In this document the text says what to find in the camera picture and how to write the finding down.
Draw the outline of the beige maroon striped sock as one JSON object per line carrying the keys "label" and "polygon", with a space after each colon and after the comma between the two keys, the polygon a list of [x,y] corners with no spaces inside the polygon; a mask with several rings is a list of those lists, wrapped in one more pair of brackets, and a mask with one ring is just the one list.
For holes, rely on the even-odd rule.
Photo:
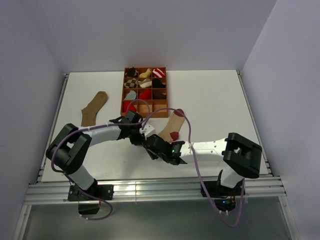
{"label": "beige maroon striped sock", "polygon": [[168,143],[177,141],[184,121],[184,111],[178,108],[171,114],[167,125],[157,135]]}

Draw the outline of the red sock with white pattern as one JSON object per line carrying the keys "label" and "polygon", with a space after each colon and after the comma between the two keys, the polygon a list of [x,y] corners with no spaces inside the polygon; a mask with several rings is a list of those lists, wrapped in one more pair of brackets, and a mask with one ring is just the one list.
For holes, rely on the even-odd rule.
{"label": "red sock with white pattern", "polygon": [[128,111],[136,112],[137,109],[131,101],[124,101],[122,104],[122,112],[127,113]]}

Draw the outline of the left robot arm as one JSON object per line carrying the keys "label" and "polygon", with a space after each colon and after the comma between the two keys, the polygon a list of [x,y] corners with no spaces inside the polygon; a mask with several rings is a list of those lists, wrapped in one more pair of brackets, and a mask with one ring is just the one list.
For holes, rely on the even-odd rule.
{"label": "left robot arm", "polygon": [[101,194],[97,180],[83,165],[89,147],[122,139],[130,139],[135,146],[141,146],[145,137],[140,133],[143,117],[132,110],[125,116],[110,120],[105,125],[77,127],[66,124],[45,152],[55,172],[63,173],[79,187],[79,194],[86,200],[98,198]]}

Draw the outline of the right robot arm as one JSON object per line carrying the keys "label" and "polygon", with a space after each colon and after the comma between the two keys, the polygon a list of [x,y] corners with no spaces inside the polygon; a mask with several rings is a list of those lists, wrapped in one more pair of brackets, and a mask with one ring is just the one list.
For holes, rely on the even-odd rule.
{"label": "right robot arm", "polygon": [[262,147],[242,135],[231,132],[226,138],[214,141],[166,142],[156,134],[149,136],[143,147],[152,160],[178,166],[194,161],[224,162],[225,169],[220,170],[217,191],[222,195],[229,194],[244,178],[260,177]]}

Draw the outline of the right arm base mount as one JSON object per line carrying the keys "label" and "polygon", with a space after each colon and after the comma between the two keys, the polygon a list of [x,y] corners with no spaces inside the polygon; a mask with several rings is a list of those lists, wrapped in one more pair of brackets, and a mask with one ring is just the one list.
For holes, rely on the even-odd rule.
{"label": "right arm base mount", "polygon": [[243,182],[240,181],[234,188],[228,188],[218,185],[217,181],[204,181],[204,186],[211,198],[227,198],[240,196],[243,189]]}

